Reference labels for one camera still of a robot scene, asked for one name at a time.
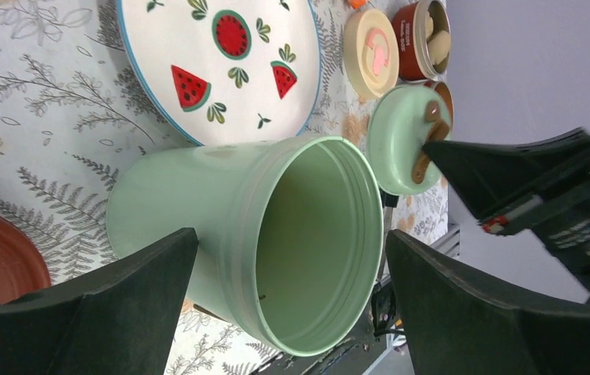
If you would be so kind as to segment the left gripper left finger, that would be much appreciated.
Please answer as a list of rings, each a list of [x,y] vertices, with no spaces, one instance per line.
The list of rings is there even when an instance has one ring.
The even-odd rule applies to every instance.
[[[161,374],[198,250],[191,228],[0,305],[0,374]]]

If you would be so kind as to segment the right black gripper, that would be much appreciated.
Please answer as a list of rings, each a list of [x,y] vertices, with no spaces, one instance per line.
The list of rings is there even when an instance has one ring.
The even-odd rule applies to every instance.
[[[422,151],[484,231],[531,231],[590,294],[589,132],[518,145],[429,141]]]

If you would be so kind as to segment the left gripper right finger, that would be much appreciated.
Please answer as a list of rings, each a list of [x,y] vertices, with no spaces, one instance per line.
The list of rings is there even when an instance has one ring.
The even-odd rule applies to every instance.
[[[417,374],[590,374],[590,305],[531,291],[400,230],[385,241]]]

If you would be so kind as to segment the green lid brown handle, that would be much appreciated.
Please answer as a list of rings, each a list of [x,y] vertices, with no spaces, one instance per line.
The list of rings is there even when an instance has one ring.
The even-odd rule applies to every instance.
[[[422,147],[428,141],[448,140],[451,133],[450,111],[433,89],[404,84],[384,94],[366,138],[367,159],[380,189],[417,195],[438,183],[442,172]]]

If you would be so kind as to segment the green container cup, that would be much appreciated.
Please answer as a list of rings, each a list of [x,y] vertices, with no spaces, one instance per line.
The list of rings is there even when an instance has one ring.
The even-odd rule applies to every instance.
[[[327,351],[355,325],[383,244],[373,171],[340,136],[145,155],[115,183],[105,224],[119,258],[195,229],[187,298],[299,357]]]

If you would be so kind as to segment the cream lid pink handle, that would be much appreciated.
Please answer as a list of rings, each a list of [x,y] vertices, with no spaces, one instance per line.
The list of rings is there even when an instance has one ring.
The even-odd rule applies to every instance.
[[[399,78],[399,51],[390,20],[379,9],[352,14],[345,24],[346,76],[358,96],[381,98]]]

